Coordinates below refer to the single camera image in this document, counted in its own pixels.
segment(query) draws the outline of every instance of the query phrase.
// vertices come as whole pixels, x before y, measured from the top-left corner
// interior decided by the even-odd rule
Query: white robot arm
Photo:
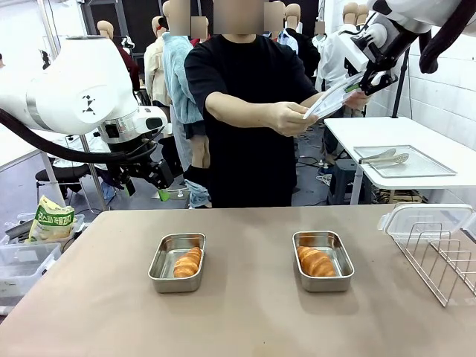
[[[337,44],[346,53],[349,75],[364,72],[360,86],[367,95],[398,80],[392,68],[416,39],[422,55],[420,70],[434,73],[438,56],[460,34],[476,35],[474,0],[369,0],[368,7],[377,14],[370,25],[358,33],[344,31],[337,37]],[[434,38],[432,25],[441,27]],[[376,75],[382,72],[376,83]]]
[[[109,164],[121,184],[131,182],[130,176],[160,188],[172,183],[167,163],[150,158],[157,147],[151,132],[162,130],[167,117],[157,107],[138,105],[129,73],[111,40],[70,37],[44,71],[3,69],[0,83],[0,123],[35,147],[70,161]],[[111,153],[58,147],[28,128],[67,135],[98,128]]]

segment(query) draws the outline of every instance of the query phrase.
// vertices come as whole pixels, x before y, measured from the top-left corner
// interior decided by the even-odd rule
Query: tongs
[[[396,153],[396,149],[389,149],[377,155],[361,158],[360,160],[358,160],[358,163],[359,164],[380,164],[380,163],[403,164],[410,157],[409,154],[407,153],[399,154],[399,155],[395,155],[395,153]]]

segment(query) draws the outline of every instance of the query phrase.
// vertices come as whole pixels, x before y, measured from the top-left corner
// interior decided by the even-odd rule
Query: pastry
[[[334,265],[327,254],[310,247],[297,247],[297,256],[304,273],[311,277],[334,277]]]
[[[192,248],[186,254],[182,255],[173,269],[174,277],[191,277],[199,270],[202,251],[200,248]]]

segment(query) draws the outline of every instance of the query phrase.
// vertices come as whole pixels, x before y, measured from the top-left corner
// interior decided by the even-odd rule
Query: metal rack
[[[422,225],[440,229],[426,230]],[[392,238],[443,307],[456,304],[451,297],[458,280],[463,282],[458,285],[464,287],[466,300],[476,302],[476,259],[461,248],[460,240],[451,238],[450,231],[443,230],[441,222],[417,222],[408,238]]]

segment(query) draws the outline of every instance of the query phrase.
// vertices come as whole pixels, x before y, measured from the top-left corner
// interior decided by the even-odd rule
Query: snack bag
[[[35,220],[25,242],[53,242],[69,237],[74,224],[74,208],[60,207],[45,196],[39,200]]]

